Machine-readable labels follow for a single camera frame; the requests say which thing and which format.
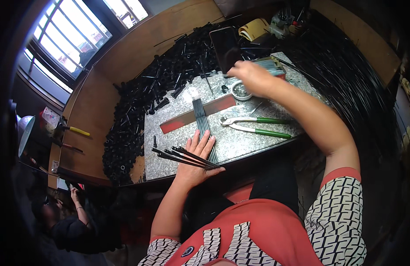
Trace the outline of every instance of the geometric pattern sleeve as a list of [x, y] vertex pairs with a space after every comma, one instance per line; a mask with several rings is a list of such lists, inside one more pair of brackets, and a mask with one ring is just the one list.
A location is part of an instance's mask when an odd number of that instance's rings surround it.
[[361, 237], [362, 187], [344, 176], [326, 183], [305, 217], [305, 228], [323, 265], [362, 265], [367, 250]]
[[149, 244], [148, 255], [140, 261], [138, 266], [164, 265], [179, 247], [181, 247], [181, 243], [173, 239], [156, 239]]

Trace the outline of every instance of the yellow-handled screwdriver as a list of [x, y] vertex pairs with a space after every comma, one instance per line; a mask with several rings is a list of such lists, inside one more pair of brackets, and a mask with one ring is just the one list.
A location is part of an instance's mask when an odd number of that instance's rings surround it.
[[70, 131], [75, 131], [75, 132], [81, 133], [81, 134], [83, 134], [83, 135], [85, 135], [85, 136], [89, 136], [89, 135], [90, 135], [90, 133], [85, 132], [84, 130], [77, 129], [76, 127], [73, 127], [73, 126], [70, 126], [70, 127], [69, 127], [69, 126], [62, 126], [62, 129], [63, 129], [63, 130], [68, 129], [68, 130], [70, 130]]

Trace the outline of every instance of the woman's hand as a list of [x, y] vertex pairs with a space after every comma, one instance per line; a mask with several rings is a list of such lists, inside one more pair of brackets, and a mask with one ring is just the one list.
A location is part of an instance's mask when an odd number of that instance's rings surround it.
[[[207, 130], [205, 131], [205, 134], [201, 141], [199, 141], [199, 130], [196, 130], [195, 135], [193, 136], [193, 140], [191, 138], [187, 140], [186, 150], [203, 159], [207, 159], [215, 143], [215, 136], [212, 136], [208, 141], [209, 136], [210, 131]], [[222, 171], [225, 171], [224, 167], [207, 171], [200, 167], [180, 163], [177, 169], [174, 183], [176, 183], [177, 186], [182, 186], [187, 191], [189, 191], [193, 187], [205, 181], [207, 178]]]
[[262, 98], [269, 98], [268, 92], [274, 88], [275, 82], [279, 80], [266, 69], [251, 61], [237, 61], [227, 74], [242, 80], [250, 93]]
[[78, 195], [76, 194], [77, 191], [78, 191], [78, 189], [76, 189], [76, 188], [70, 189], [70, 197], [74, 201], [75, 205], [76, 205], [76, 203], [80, 202], [80, 200], [78, 199]]
[[61, 210], [63, 208], [63, 202], [59, 199], [57, 199], [57, 203], [56, 203], [57, 207]]

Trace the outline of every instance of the black pants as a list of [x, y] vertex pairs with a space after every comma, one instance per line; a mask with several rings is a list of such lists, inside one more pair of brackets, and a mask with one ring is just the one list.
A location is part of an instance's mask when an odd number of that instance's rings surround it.
[[[298, 214], [298, 185], [293, 162], [288, 156], [257, 165], [255, 176], [249, 199], [272, 199]], [[199, 228], [212, 222], [223, 210], [233, 205], [233, 202], [215, 193], [212, 188], [198, 186], [192, 189], [184, 207], [181, 241], [184, 242]]]

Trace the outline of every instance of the green-handled pliers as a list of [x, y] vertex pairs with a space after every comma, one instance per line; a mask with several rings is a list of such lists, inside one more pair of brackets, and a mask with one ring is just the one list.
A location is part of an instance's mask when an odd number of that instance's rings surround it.
[[274, 132], [270, 130], [265, 130], [265, 129], [252, 129], [249, 127], [241, 126], [241, 125], [236, 125], [235, 122], [258, 122], [258, 123], [272, 123], [272, 124], [289, 124], [290, 121], [288, 120], [282, 120], [282, 119], [274, 119], [274, 118], [264, 118], [264, 117], [233, 117], [233, 118], [225, 118], [222, 117], [220, 119], [220, 124], [222, 126], [231, 126], [234, 129], [241, 130], [241, 131], [246, 131], [246, 132], [252, 132], [256, 134], [261, 134], [261, 135], [267, 135], [267, 136], [273, 136], [273, 137], [282, 137], [285, 139], [290, 139], [291, 135], [285, 134], [285, 133], [280, 133], [280, 132]]

